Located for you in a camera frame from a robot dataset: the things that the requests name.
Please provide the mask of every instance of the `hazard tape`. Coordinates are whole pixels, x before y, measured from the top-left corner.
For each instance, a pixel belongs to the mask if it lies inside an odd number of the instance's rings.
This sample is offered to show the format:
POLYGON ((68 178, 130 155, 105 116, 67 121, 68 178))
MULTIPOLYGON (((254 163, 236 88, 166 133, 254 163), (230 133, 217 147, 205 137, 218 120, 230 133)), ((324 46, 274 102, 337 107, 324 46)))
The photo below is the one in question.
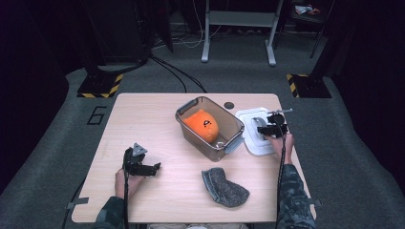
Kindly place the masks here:
POLYGON ((297 87, 295 86, 293 76, 308 77, 308 75, 307 74, 287 74, 287 80, 288 80, 289 88, 291 89, 292 95, 294 97, 300 97, 297 87))

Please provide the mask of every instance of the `container lid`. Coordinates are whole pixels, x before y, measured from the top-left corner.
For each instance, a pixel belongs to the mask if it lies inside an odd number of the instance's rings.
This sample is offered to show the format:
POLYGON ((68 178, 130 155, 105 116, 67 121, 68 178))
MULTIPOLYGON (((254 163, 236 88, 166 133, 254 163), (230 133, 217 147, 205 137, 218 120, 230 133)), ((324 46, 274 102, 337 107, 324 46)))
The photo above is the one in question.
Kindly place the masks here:
POLYGON ((271 143, 257 131, 257 128, 263 125, 259 119, 264 121, 266 125, 272 125, 267 121, 268 113, 268 109, 260 107, 238 111, 235 114, 245 125, 243 133, 245 146, 254 156, 264 156, 274 153, 271 143))

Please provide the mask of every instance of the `hand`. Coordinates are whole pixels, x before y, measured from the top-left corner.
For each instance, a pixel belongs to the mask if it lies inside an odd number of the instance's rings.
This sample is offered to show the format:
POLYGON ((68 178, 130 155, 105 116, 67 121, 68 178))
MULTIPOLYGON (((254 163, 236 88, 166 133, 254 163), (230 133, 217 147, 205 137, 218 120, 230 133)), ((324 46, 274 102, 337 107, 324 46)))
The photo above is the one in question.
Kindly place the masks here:
MULTIPOLYGON (((292 154, 292 147, 294 146, 294 136, 290 133, 286 133, 284 137, 286 138, 286 156, 284 163, 292 164, 291 154, 292 154)), ((281 159, 281 153, 283 150, 283 139, 281 137, 273 137, 268 135, 265 135, 265 138, 271 142, 271 145, 273 146, 273 149, 277 157, 281 159)))
MULTIPOLYGON (((135 191, 138 189, 139 184, 145 179, 141 176, 128 175, 128 199, 130 199, 135 191)), ((116 197, 124 198, 125 194, 125 176, 122 169, 116 172, 116 197)))

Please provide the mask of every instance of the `yellow and black tape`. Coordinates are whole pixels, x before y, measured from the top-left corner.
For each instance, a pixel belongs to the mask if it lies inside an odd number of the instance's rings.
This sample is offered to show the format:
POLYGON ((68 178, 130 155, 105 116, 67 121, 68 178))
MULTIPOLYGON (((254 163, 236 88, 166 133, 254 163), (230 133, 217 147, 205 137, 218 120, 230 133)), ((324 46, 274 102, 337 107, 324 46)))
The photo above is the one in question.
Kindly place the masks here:
POLYGON ((289 88, 291 89, 292 95, 294 97, 300 97, 297 87, 295 86, 293 76, 308 77, 308 75, 307 74, 287 74, 287 80, 288 80, 289 88))
POLYGON ((114 82, 113 87, 111 88, 111 90, 108 93, 103 93, 103 94, 95 94, 95 93, 77 93, 77 97, 87 97, 87 98, 95 98, 95 97, 113 97, 117 90, 118 90, 118 86, 119 83, 121 82, 123 75, 120 74, 119 76, 117 76, 116 81, 114 82))

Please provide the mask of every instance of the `person's right hand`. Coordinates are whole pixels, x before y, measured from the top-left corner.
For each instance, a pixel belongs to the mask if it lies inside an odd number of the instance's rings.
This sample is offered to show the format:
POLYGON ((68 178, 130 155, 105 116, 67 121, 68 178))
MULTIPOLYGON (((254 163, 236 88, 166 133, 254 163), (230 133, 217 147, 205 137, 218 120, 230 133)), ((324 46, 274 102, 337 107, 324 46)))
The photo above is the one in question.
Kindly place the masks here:
MULTIPOLYGON (((294 136, 290 133, 286 133, 284 137, 286 138, 286 156, 284 163, 292 164, 291 154, 292 154, 292 147, 294 146, 294 136)), ((281 137, 273 137, 269 135, 265 135, 265 138, 271 142, 271 145, 273 146, 273 149, 277 157, 281 159, 281 153, 283 150, 283 139, 281 137)))

